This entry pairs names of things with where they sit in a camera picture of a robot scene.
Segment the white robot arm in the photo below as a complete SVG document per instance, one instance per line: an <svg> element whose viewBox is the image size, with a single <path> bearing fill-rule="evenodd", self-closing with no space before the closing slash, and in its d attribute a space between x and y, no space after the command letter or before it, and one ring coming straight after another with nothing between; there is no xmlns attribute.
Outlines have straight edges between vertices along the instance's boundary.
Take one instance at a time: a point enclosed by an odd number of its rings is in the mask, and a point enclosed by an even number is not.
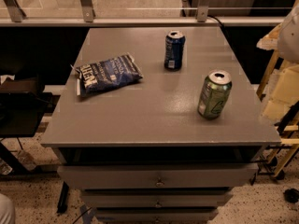
<svg viewBox="0 0 299 224"><path fill-rule="evenodd" d="M278 53L289 62L299 63L299 5L292 9L281 24Z"/></svg>

